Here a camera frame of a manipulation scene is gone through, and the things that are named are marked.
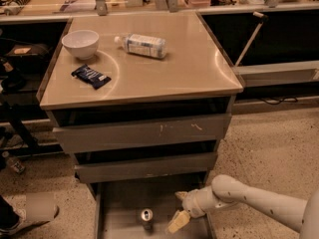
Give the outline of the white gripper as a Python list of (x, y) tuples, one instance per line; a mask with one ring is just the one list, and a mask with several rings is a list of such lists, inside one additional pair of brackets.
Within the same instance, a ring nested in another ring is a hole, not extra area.
[(175, 197), (182, 202), (184, 210), (177, 211), (168, 223), (166, 231), (173, 234), (189, 223), (191, 218), (204, 216), (207, 212), (229, 206), (228, 202), (219, 199), (211, 186), (192, 191), (177, 191)]

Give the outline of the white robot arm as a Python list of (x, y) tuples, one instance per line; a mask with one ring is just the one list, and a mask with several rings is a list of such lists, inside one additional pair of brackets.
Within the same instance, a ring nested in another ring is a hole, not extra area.
[(182, 210), (177, 211), (166, 231), (173, 234), (191, 218), (211, 210), (243, 203), (299, 234), (299, 239), (319, 239), (319, 190), (303, 200), (248, 186), (235, 178), (219, 174), (209, 186), (192, 191), (178, 191)]

